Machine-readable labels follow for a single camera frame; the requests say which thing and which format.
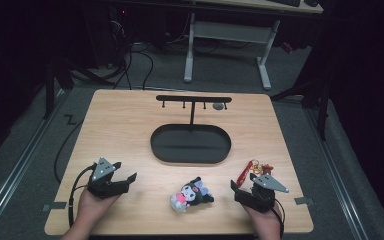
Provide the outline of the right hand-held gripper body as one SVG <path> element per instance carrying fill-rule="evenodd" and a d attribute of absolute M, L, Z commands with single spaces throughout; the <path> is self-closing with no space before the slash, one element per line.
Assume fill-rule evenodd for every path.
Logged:
<path fill-rule="evenodd" d="M 236 193 L 234 192 L 234 200 L 261 213 L 265 213 L 274 207 L 276 191 L 289 192 L 289 189 L 271 174 L 257 176 L 257 180 L 252 182 L 251 191 L 246 192 L 239 187 L 239 190 Z"/>

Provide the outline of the black hook stand with tray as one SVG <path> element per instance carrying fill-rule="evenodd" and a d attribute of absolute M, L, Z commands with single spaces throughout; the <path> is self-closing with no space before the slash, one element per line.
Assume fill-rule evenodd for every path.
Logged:
<path fill-rule="evenodd" d="M 195 107 L 202 103 L 220 105 L 227 109 L 231 97 L 157 95 L 157 101 L 191 104 L 190 120 L 187 124 L 164 124 L 154 130 L 150 137 L 151 150 L 155 157 L 166 163 L 217 164 L 231 150 L 229 134 L 216 125 L 195 124 Z"/>

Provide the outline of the aluminium floor rail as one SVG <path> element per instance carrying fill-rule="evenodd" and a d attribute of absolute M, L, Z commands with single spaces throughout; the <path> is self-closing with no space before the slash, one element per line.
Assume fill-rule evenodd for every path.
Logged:
<path fill-rule="evenodd" d="M 0 216 L 25 175 L 56 111 L 69 94 L 69 90 L 58 90 L 53 95 L 55 106 L 47 113 L 46 91 L 41 90 L 10 128 L 0 146 Z"/>
<path fill-rule="evenodd" d="M 328 176 L 331 180 L 331 185 L 335 191 L 336 197 L 342 209 L 342 212 L 346 218 L 349 228 L 354 236 L 355 240 L 369 240 L 366 229 L 360 219 L 358 211 L 355 207 L 354 201 L 352 200 L 348 190 L 344 184 L 341 174 L 334 162 L 333 155 L 326 143 L 322 139 L 318 132 L 317 120 L 312 110 L 303 110 L 307 121 L 310 124 L 313 134 L 318 142 L 319 148 L 322 151 L 324 164 L 326 166 Z"/>

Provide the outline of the black metal stand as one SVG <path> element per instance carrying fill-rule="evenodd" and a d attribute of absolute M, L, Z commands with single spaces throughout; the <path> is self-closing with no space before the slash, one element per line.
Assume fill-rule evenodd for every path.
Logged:
<path fill-rule="evenodd" d="M 45 119 L 48 119 L 50 117 L 55 106 L 55 82 L 58 82 L 59 86 L 63 90 L 71 90 L 74 86 L 68 62 L 63 58 L 53 58 L 46 66 L 46 101 L 44 115 Z"/>
<path fill-rule="evenodd" d="M 332 79 L 330 77 L 315 78 L 295 84 L 293 87 L 271 96 L 272 101 L 279 101 L 288 96 L 302 95 L 301 106 L 303 108 L 318 107 L 316 131 L 319 137 L 325 141 L 326 119 L 328 117 L 328 101 Z"/>

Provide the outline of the person's right hand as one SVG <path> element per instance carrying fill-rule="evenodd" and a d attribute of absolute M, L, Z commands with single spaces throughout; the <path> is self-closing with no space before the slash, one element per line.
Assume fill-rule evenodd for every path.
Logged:
<path fill-rule="evenodd" d="M 269 210 L 265 213 L 258 212 L 245 205 L 243 205 L 243 208 L 249 215 L 256 233 L 259 231 L 278 231 L 280 233 L 281 225 L 277 218 L 280 210 L 277 205 L 274 206 L 274 211 Z"/>

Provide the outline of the red strap keychain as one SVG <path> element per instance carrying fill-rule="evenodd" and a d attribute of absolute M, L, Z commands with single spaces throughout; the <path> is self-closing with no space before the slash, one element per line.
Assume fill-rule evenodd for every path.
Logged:
<path fill-rule="evenodd" d="M 249 173 L 259 176 L 263 174 L 270 174 L 273 169 L 273 166 L 269 164 L 261 164 L 258 160 L 253 159 L 247 163 L 244 170 L 240 173 L 236 180 L 236 184 L 241 187 Z"/>

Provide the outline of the person's left hand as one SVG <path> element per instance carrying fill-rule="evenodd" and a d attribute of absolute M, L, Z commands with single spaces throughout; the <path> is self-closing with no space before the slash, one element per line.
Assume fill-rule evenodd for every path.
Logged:
<path fill-rule="evenodd" d="M 74 224 L 92 229 L 118 199 L 119 195 L 101 199 L 84 190 L 80 196 Z"/>

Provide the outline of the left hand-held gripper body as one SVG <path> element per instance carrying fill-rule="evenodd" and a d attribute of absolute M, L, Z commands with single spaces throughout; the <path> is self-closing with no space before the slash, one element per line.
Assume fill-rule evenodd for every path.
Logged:
<path fill-rule="evenodd" d="M 87 190 L 101 199 L 127 193 L 129 184 L 126 183 L 126 180 L 112 181 L 112 177 L 117 170 L 113 169 L 113 164 L 108 160 L 100 157 L 89 178 Z"/>

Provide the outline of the black plush toy keychain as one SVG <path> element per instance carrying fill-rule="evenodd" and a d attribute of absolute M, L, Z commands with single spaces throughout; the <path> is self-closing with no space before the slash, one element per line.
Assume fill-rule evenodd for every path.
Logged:
<path fill-rule="evenodd" d="M 200 177 L 189 181 L 177 193 L 170 196 L 170 206 L 176 212 L 185 212 L 191 206 L 213 201 L 214 197 L 203 185 Z"/>

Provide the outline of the white metal desk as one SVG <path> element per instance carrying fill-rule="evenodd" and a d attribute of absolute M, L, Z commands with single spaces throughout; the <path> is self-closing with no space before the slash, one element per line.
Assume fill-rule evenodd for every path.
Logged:
<path fill-rule="evenodd" d="M 300 0 L 299 7 L 291 7 L 267 0 L 186 0 L 192 7 L 232 7 L 234 10 L 246 8 L 249 10 L 264 10 L 276 14 L 268 26 L 254 24 L 222 23 L 220 20 L 197 20 L 196 10 L 189 15 L 188 52 L 185 61 L 184 81 L 193 79 L 194 40 L 196 38 L 226 40 L 234 42 L 263 44 L 262 55 L 256 58 L 262 86 L 271 89 L 266 61 L 281 23 L 280 14 L 298 14 L 299 16 L 320 16 L 324 9 L 318 0 Z"/>

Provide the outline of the black keyboard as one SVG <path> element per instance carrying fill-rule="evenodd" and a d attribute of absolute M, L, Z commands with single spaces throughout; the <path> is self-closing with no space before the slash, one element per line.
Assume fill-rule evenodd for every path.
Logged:
<path fill-rule="evenodd" d="M 267 0 L 267 1 L 275 2 L 278 4 L 283 4 L 291 7 L 299 7 L 301 3 L 300 0 Z"/>

